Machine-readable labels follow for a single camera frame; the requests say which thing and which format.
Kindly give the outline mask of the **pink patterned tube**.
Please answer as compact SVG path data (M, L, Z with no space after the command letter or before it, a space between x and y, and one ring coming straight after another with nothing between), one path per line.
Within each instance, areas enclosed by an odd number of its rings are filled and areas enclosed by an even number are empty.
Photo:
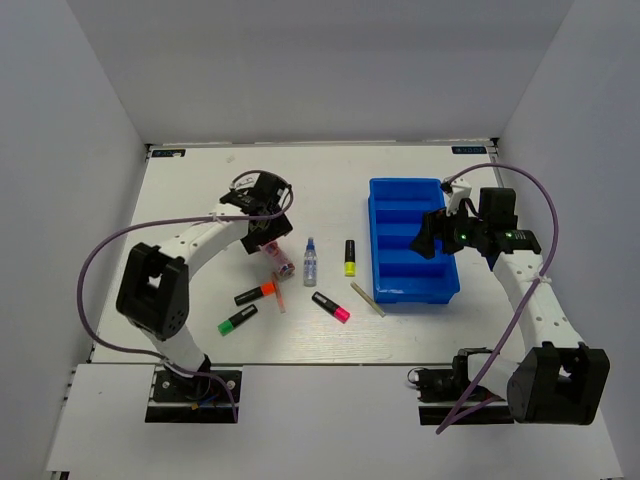
M294 275L295 265L277 241L263 245L261 252L271 262L273 272L280 280L286 280Z

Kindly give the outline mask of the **clear spray bottle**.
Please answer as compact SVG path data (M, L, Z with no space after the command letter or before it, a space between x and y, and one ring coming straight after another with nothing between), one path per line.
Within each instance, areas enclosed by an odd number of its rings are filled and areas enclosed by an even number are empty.
M309 237L303 257L303 285L315 287L317 284L317 253L313 237Z

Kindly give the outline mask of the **yellow highlighter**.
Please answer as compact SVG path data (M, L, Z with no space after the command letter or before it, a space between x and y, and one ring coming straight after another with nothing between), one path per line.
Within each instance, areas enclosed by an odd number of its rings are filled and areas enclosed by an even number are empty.
M356 243L353 239L345 241L344 275L346 277L354 277L356 275Z

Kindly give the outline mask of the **orange refill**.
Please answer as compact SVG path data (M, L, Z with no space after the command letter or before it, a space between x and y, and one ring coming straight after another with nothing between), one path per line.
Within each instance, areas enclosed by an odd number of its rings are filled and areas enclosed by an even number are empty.
M285 314L286 313L286 307L285 307L285 303L284 303L284 299L283 299L283 295L282 295L282 290L280 287L280 281L278 278L278 275L275 272L272 272L271 274L271 279L272 279L272 283L274 285L274 292L275 292L275 297L276 297L276 301L278 304L278 308L281 314Z

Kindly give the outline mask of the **orange highlighter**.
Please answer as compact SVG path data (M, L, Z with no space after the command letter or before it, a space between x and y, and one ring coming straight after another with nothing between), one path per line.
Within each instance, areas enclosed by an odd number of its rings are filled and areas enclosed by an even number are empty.
M237 306L246 305L263 297L274 294L275 290L276 287L274 283L270 281L235 296L234 303Z

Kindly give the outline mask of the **pink highlighter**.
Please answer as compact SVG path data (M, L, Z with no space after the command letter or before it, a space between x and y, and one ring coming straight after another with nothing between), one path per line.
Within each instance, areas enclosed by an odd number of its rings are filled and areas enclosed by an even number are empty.
M322 310L330 314L333 318L335 318L342 324L346 323L351 316L351 314L346 309L318 291L312 294L311 300Z

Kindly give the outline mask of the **green highlighter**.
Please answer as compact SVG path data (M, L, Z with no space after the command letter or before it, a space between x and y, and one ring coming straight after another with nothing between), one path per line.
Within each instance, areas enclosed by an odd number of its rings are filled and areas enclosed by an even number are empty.
M226 336L234 331L237 327L242 325L245 321L255 316L257 313L258 308L254 304L249 305L246 308L235 313L225 321L221 322L217 327L218 332L222 336Z

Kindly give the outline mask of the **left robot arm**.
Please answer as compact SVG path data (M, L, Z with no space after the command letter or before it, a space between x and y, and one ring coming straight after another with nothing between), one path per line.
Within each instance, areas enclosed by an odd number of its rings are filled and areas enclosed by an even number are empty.
M151 341L177 387L199 399L211 387L210 365L188 327L190 282L227 247L240 243L247 254L289 234L286 211L293 188L261 170L241 174L203 217L156 245L139 243L129 252L116 299L117 311Z

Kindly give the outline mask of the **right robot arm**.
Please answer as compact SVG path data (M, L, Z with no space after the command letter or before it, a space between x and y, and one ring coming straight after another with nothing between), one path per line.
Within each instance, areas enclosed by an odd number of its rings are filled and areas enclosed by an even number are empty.
M610 361L604 350L588 347L570 324L544 275L536 236L517 226L515 191L483 188L474 204L464 182L447 182L442 189L446 206L424 214L410 248L425 258L472 248L485 258L517 316L514 327L522 335L525 356L513 361L501 357L499 347L465 348L450 368L415 368L408 382L425 403L473 403L454 407L443 427L493 398L505 401L518 423L591 424Z

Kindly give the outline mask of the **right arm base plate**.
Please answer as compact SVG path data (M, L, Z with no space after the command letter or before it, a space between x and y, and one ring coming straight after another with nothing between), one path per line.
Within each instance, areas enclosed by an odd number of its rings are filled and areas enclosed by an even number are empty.
M407 383L418 393L419 419L422 426L439 425L463 394L473 375L468 376L468 360L479 360L491 353L486 348L461 349L450 366L436 368L416 367L407 373ZM506 401L500 398L495 403L477 409L456 422L456 425L508 425L514 420Z

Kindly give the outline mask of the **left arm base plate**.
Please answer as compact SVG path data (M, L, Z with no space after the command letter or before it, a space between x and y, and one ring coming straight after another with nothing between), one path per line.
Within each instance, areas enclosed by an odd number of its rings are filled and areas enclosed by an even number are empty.
M242 371L213 370L217 380L199 379L195 386L182 385L164 369L157 369L145 412L147 424L234 424L239 413Z

